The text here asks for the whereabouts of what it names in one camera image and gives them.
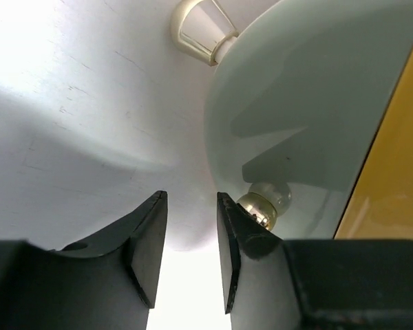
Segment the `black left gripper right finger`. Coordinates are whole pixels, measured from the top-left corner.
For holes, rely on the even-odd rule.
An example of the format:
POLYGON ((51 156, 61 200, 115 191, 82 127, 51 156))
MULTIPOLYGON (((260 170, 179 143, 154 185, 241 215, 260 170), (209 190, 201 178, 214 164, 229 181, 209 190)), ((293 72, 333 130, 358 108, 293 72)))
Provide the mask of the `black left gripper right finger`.
POLYGON ((217 195, 233 329, 413 329, 413 240, 283 240, 217 195))

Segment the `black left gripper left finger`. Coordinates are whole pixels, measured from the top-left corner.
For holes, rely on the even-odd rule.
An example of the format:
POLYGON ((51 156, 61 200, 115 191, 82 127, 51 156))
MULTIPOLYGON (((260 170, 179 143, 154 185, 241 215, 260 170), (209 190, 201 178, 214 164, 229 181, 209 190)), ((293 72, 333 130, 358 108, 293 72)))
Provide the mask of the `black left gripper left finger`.
POLYGON ((167 214, 158 191, 62 250, 0 240, 0 329, 145 329, 167 214))

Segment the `yellow bottom drawer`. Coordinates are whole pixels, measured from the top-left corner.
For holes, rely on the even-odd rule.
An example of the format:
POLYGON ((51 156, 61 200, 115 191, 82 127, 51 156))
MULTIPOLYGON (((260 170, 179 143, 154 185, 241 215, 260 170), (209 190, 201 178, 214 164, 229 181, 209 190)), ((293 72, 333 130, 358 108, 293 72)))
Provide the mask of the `yellow bottom drawer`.
POLYGON ((413 239, 413 50, 335 236, 413 239))

